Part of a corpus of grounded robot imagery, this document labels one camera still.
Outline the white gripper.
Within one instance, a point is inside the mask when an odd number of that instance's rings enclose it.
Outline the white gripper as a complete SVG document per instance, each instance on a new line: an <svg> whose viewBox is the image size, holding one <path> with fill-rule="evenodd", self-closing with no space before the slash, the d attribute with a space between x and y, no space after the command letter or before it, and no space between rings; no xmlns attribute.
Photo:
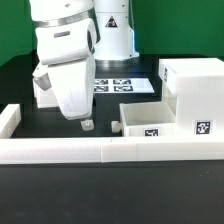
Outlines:
<svg viewBox="0 0 224 224"><path fill-rule="evenodd" d="M96 64L93 56L75 62L48 67L49 80L63 116L68 120L92 114ZM94 122L83 120L84 131L94 129Z"/></svg>

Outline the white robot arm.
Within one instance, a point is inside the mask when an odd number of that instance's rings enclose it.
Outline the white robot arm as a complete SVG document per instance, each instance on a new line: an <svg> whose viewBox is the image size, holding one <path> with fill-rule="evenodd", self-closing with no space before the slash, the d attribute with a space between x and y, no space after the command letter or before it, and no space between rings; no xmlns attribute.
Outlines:
<svg viewBox="0 0 224 224"><path fill-rule="evenodd" d="M136 61L131 0L29 0L39 63L33 72L40 108L57 107L92 130L95 72Z"/></svg>

